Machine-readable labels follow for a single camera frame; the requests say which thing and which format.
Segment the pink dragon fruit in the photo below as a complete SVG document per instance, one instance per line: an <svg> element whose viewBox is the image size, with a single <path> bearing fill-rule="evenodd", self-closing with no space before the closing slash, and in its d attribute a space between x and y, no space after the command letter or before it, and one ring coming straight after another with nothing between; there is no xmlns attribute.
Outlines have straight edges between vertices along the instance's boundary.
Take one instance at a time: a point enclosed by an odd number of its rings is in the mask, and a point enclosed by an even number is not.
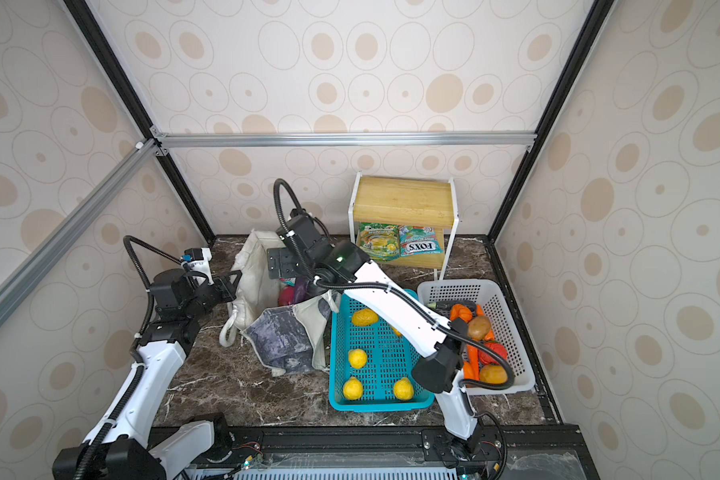
<svg viewBox="0 0 720 480"><path fill-rule="evenodd" d="M295 287L286 285L279 293L278 305L289 306L295 303Z"/></svg>

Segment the cream canvas grocery bag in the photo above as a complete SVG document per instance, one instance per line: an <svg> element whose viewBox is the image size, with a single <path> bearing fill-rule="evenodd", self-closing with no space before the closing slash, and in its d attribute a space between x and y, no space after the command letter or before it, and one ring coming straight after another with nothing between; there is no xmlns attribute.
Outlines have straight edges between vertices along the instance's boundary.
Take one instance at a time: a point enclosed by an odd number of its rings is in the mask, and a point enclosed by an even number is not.
<svg viewBox="0 0 720 480"><path fill-rule="evenodd" d="M273 232L253 230L247 237L233 264L242 277L236 299L227 304L229 317L219 333L219 344L230 347L241 334L274 377L326 371L323 336L332 315L339 311L340 299L324 293L280 306L278 299L285 287L268 277L267 250L282 246Z"/></svg>

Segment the dark purple eggplant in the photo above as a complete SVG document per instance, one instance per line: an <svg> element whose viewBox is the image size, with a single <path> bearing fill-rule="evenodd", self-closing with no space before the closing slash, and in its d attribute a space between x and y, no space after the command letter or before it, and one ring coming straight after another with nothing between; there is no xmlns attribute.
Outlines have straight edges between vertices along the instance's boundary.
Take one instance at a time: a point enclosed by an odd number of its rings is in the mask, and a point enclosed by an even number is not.
<svg viewBox="0 0 720 480"><path fill-rule="evenodd" d="M308 289L309 279L303 276L297 277L294 280L293 303L298 304L307 300L310 297Z"/></svg>

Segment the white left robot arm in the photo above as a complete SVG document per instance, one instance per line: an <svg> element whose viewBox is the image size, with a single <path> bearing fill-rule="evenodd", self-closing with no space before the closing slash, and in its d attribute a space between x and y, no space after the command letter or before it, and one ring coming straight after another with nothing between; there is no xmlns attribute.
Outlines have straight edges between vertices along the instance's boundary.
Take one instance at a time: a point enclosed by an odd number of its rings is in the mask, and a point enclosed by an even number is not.
<svg viewBox="0 0 720 480"><path fill-rule="evenodd" d="M214 276L207 247L177 257L132 235L124 236L123 244L147 294L147 310L129 349L133 363L102 419L79 446L57 455L56 479L174 479L198 457L217 464L233 450L221 413L194 417L155 446L149 435L201 319L235 299L241 271Z"/></svg>

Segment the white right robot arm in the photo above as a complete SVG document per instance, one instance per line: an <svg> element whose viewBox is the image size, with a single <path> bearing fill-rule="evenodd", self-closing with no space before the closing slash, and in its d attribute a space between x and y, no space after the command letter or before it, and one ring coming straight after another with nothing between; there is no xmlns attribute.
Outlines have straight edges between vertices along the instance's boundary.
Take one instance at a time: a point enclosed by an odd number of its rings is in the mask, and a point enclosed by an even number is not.
<svg viewBox="0 0 720 480"><path fill-rule="evenodd" d="M462 462L473 459L482 439L479 415L468 399L469 387L506 390L514 385L509 363L480 341L468 335L469 325L450 320L425 307L393 282L370 257L349 241L328 246L321 256L310 259L295 248L267 250L268 273L272 278L304 276L309 284L327 291L341 291L373 310L414 347L420 355L412 374L432 392L451 435L449 450ZM489 384L464 377L462 353L472 346L494 358L506 379Z"/></svg>

